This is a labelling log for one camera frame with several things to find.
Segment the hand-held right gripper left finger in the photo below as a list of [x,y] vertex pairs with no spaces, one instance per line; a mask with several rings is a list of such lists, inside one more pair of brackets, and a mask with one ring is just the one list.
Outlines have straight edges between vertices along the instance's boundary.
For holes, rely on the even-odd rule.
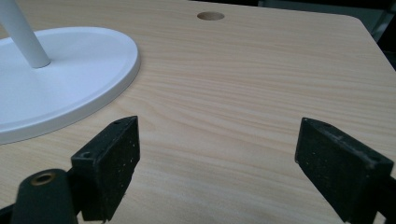
[[139,160],[137,116],[111,122],[71,157],[75,207],[84,220],[113,218]]

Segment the white round lamp stand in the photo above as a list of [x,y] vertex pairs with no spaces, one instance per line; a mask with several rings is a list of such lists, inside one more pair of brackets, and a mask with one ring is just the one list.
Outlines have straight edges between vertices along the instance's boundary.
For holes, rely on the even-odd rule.
[[33,31],[15,0],[0,0],[0,145],[50,133],[109,104],[134,81],[136,43],[101,27]]

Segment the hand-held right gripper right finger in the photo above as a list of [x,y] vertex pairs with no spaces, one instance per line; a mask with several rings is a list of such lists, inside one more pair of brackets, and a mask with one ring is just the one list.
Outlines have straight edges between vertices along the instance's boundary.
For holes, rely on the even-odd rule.
[[303,118],[295,161],[344,222],[394,221],[394,162],[326,122]]

